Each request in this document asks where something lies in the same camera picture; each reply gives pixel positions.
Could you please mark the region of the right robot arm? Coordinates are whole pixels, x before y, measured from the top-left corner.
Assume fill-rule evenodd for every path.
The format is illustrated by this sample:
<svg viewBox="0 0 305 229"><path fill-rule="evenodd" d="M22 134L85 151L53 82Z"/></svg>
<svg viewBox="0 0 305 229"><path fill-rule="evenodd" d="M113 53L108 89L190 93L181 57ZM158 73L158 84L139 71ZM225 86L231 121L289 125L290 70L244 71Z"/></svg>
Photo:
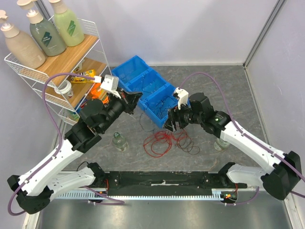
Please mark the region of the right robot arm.
<svg viewBox="0 0 305 229"><path fill-rule="evenodd" d="M222 187L228 188L234 183L262 187L278 200L284 200L293 192L302 175L301 159L297 153L285 153L255 137L227 113L214 110L204 93L189 95L184 89L176 88L173 95L178 104L169 109L164 128L174 132L189 124L200 125L205 132L234 145L259 165L227 164L218 176Z"/></svg>

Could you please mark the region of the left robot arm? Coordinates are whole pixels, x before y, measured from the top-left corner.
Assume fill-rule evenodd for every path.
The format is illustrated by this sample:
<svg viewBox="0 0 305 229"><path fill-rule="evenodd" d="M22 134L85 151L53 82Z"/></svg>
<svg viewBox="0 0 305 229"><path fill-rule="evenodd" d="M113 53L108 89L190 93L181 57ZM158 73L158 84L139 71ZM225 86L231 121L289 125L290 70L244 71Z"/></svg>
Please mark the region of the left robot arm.
<svg viewBox="0 0 305 229"><path fill-rule="evenodd" d="M22 213L35 214L63 193L79 187L101 187L106 174L97 163L63 177L56 177L68 164L84 155L101 140L101 135L123 113L133 114L141 92L119 88L108 103L89 100L80 111L78 122L64 135L59 145L27 173L12 175L7 182Z"/></svg>

